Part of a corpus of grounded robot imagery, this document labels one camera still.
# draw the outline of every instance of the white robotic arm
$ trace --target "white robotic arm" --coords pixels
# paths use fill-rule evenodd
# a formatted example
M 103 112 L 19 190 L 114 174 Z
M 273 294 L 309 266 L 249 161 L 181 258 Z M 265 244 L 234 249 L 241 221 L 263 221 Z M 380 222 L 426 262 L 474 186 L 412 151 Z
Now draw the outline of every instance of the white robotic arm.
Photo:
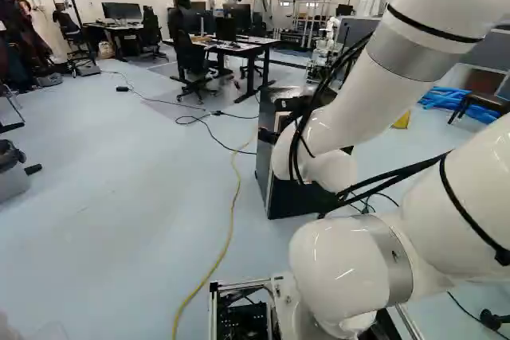
M 339 148 L 371 139 L 415 104 L 505 14 L 507 0 L 394 0 L 346 84 L 313 112 L 301 173 L 338 192 L 355 183 Z M 288 179 L 294 126 L 273 150 Z M 460 280 L 510 276 L 510 117 L 435 165 L 394 213 L 325 219 L 292 238 L 290 263 L 304 303 L 337 338 L 370 326 L 374 311 L 445 291 Z

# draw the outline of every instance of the desk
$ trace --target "desk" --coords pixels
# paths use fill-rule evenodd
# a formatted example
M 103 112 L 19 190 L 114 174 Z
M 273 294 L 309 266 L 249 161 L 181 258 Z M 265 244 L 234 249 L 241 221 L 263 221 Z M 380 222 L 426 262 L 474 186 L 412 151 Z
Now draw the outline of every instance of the desk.
M 172 39 L 165 39 L 163 43 L 166 45 L 174 45 L 174 41 Z M 268 81 L 269 77 L 269 45 L 261 45 L 261 44 L 252 44 L 245 43 L 239 41 L 239 48 L 232 47 L 228 42 L 221 41 L 194 41 L 194 45 L 200 45 L 207 49 L 209 52 L 214 52 L 218 55 L 218 71 L 219 76 L 224 76 L 225 74 L 230 74 L 232 71 L 227 70 L 225 68 L 225 55 L 227 56 L 235 56 L 235 57 L 243 57 L 248 59 L 248 76 L 247 76 L 247 89 L 246 93 L 240 97 L 238 97 L 234 103 L 238 104 L 241 101 L 248 99 L 249 97 L 255 95 L 261 88 L 267 87 L 270 84 L 274 84 L 273 81 Z M 264 65 L 264 74 L 262 85 L 255 89 L 253 86 L 253 73 L 255 72 L 255 60 L 257 56 L 265 53 L 267 57 L 267 64 Z M 179 69 L 179 77 L 183 77 L 183 72 Z
M 106 38 L 110 41 L 110 44 L 112 44 L 113 49 L 115 50 L 115 58 L 120 61 L 126 61 L 120 38 L 127 35 L 138 35 L 138 32 L 143 29 L 143 24 L 107 25 L 101 23 L 84 23 L 84 27 L 102 29 L 106 34 Z
M 270 39 L 268 37 L 237 35 L 237 41 L 242 41 L 242 42 L 246 42 L 249 44 L 261 45 L 264 47 L 264 72 L 262 73 L 262 84 L 264 84 L 265 87 L 268 87 L 269 85 L 273 85 L 276 81 L 268 79 L 268 77 L 269 77 L 269 62 L 271 61 L 270 54 L 271 54 L 271 48 L 274 47 L 279 42 L 279 40 L 278 39 Z

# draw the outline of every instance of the computer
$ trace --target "computer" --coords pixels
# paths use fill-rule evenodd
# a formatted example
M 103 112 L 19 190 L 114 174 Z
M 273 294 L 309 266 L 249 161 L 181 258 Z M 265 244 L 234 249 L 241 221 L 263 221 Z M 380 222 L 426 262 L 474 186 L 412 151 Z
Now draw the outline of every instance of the computer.
M 191 9 L 198 10 L 198 11 L 205 11 L 206 3 L 205 2 L 191 2 Z
M 104 17 L 107 19 L 142 19 L 139 4 L 135 3 L 102 3 Z
M 238 33 L 246 33 L 251 30 L 252 10 L 250 4 L 223 3 L 223 14 L 235 19 Z
M 236 41 L 236 21 L 232 18 L 216 18 L 216 38 Z

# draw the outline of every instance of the cable on floor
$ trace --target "cable on floor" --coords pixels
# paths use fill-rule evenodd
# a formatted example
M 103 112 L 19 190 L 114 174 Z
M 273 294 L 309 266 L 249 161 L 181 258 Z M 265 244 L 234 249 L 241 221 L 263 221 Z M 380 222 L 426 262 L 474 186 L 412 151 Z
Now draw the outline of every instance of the cable on floor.
M 502 338 L 506 339 L 506 340 L 510 340 L 510 338 L 506 337 L 504 334 L 502 334 L 501 332 L 499 332 L 498 330 L 494 330 L 492 328 L 489 328 L 488 326 L 485 326 L 484 323 L 479 319 L 477 318 L 475 315 L 473 315 L 471 312 L 469 312 L 468 310 L 466 310 L 459 302 L 457 299 L 455 299 L 455 296 L 452 295 L 452 293 L 450 291 L 447 291 L 446 292 L 450 298 L 452 298 L 452 300 L 455 302 L 455 304 L 457 304 L 457 307 L 459 307 L 466 315 L 468 315 L 471 319 L 474 319 L 476 321 L 478 321 L 482 326 L 484 326 L 484 328 L 487 328 L 488 330 L 491 330 L 492 332 L 494 332 L 495 334 L 498 334 L 499 336 L 501 336 Z
M 166 100 L 149 99 L 148 97 L 145 97 L 145 96 L 141 95 L 140 93 L 138 93 L 135 90 L 135 86 L 129 81 L 129 79 L 123 73 L 116 72 L 116 71 L 102 71 L 102 72 L 113 73 L 113 74 L 116 74 L 116 75 L 121 75 L 123 77 L 123 79 L 124 79 L 124 82 L 127 84 L 127 87 L 129 88 L 129 90 L 131 92 L 135 93 L 142 100 L 151 101 L 152 103 L 163 103 L 163 104 L 177 105 L 179 107 L 189 107 L 191 109 L 196 109 L 196 110 L 199 110 L 199 111 L 206 111 L 206 109 L 203 108 L 203 107 L 195 107 L 193 105 L 182 104 L 182 103 L 173 103 L 171 101 L 166 101 Z M 211 114 L 212 115 L 228 115 L 230 117 L 235 117 L 236 119 L 258 119 L 258 115 L 255 115 L 254 117 L 245 117 L 243 115 L 231 115 L 230 113 L 225 113 L 223 111 L 213 111 L 213 112 L 211 112 Z
M 184 299 L 184 301 L 179 306 L 177 313 L 175 314 L 174 318 L 174 325 L 172 327 L 172 340 L 176 340 L 177 338 L 177 329 L 179 327 L 179 320 L 182 316 L 182 313 L 184 312 L 184 309 L 186 306 L 190 303 L 190 301 L 198 294 L 198 292 L 204 287 L 204 285 L 207 283 L 207 281 L 210 279 L 210 277 L 213 275 L 213 273 L 216 271 L 220 263 L 222 262 L 223 258 L 226 255 L 227 250 L 230 246 L 230 241 L 232 240 L 233 236 L 233 211 L 236 205 L 237 197 L 239 197 L 239 193 L 241 192 L 241 173 L 239 173 L 239 169 L 236 167 L 236 156 L 238 153 L 242 153 L 242 150 L 245 149 L 256 137 L 257 135 L 253 135 L 247 143 L 244 143 L 241 145 L 238 149 L 234 150 L 232 153 L 230 164 L 232 165 L 233 171 L 236 174 L 237 177 L 237 185 L 236 185 L 236 191 L 233 194 L 232 202 L 230 204 L 230 219 L 229 219 L 229 231 L 227 234 L 227 238 L 225 241 L 225 244 L 223 245 L 223 249 L 220 252 L 218 258 L 216 259 L 216 262 L 214 263 L 213 267 L 204 275 L 202 280 L 200 281 L 199 285 Z
M 127 84 L 127 87 L 129 88 L 129 90 L 131 92 L 135 93 L 142 100 L 150 101 L 152 103 L 170 104 L 170 105 L 176 105 L 178 107 L 189 107 L 191 109 L 196 109 L 196 110 L 199 110 L 199 111 L 206 111 L 206 109 L 204 109 L 203 107 L 195 107 L 193 105 L 182 104 L 182 103 L 172 103 L 171 101 L 165 101 L 165 100 L 149 99 L 148 97 L 145 97 L 145 96 L 141 95 L 140 93 L 138 93 L 135 90 L 135 86 L 129 81 L 129 79 L 123 73 L 117 72 L 117 71 L 104 71 L 102 69 L 101 69 L 101 72 L 113 73 L 115 75 L 121 75 L 123 77 L 123 79 L 124 79 L 124 82 Z
M 206 126 L 207 128 L 207 131 L 209 132 L 209 135 L 211 136 L 211 138 L 216 141 L 217 143 L 219 143 L 222 147 L 224 147 L 225 149 L 227 150 L 230 150 L 234 153 L 241 153 L 241 154 L 251 154 L 251 155 L 257 155 L 257 153 L 255 152 L 252 152 L 252 151 L 243 151 L 243 150 L 237 150 L 237 149 L 232 149 L 231 147 L 228 147 L 227 145 L 225 145 L 224 143 L 222 143 L 219 139 L 217 139 L 216 137 L 214 137 L 213 135 L 213 132 L 210 130 L 209 128 L 209 125 L 203 121 L 202 119 L 204 119 L 205 117 L 209 116 L 210 114 L 206 114 L 206 115 L 203 115 L 201 117 L 194 117 L 192 115 L 181 115 L 180 117 L 178 117 L 176 120 L 175 120 L 175 123 L 177 123 L 178 125 L 190 125 L 192 123 L 202 123 L 203 125 Z M 182 122 L 181 119 L 190 119 L 190 121 L 187 121 L 187 122 Z

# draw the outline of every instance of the floor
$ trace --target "floor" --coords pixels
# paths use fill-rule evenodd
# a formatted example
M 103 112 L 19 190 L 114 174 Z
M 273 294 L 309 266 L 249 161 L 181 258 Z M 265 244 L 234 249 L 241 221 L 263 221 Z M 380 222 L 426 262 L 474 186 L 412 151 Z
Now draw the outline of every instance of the floor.
M 109 60 L 100 67 L 123 73 L 147 98 L 173 102 L 180 83 L 167 76 L 177 72 L 176 65 L 154 67 L 159 64 Z M 240 62 L 232 58 L 229 65 L 235 69 Z M 304 74 L 272 65 L 270 77 L 281 86 L 303 81 Z M 118 93 L 118 85 L 124 85 L 122 76 L 104 72 L 22 95 L 27 125 L 2 136 L 23 149 L 30 164 L 44 166 L 28 192 L 0 205 L 0 311 L 25 335 L 53 326 L 72 340 L 169 338 L 177 306 L 210 268 L 226 237 L 236 183 L 230 154 L 204 126 L 174 122 L 202 111 Z M 232 105 L 235 88 L 224 88 L 224 96 L 206 99 L 206 109 L 257 115 L 255 98 Z M 5 100 L 0 116 L 15 120 Z M 442 153 L 482 128 L 469 118 L 450 126 L 448 117 L 446 111 L 416 107 L 409 129 L 388 130 L 356 147 L 360 178 Z M 230 147 L 245 143 L 257 128 L 256 119 L 206 121 Z M 253 140 L 246 150 L 255 146 Z M 287 270 L 288 241 L 314 219 L 268 221 L 254 164 L 252 155 L 237 157 L 242 188 L 234 237 L 214 279 L 239 281 Z M 399 199 L 408 185 L 388 194 Z M 382 199 L 371 203 L 379 211 L 392 209 Z M 509 291 L 483 285 L 454 293 L 471 312 L 490 307 L 505 314 Z M 427 339 L 498 338 L 446 295 L 411 303 L 409 310 Z M 178 338 L 206 339 L 206 328 L 201 291 L 185 310 Z

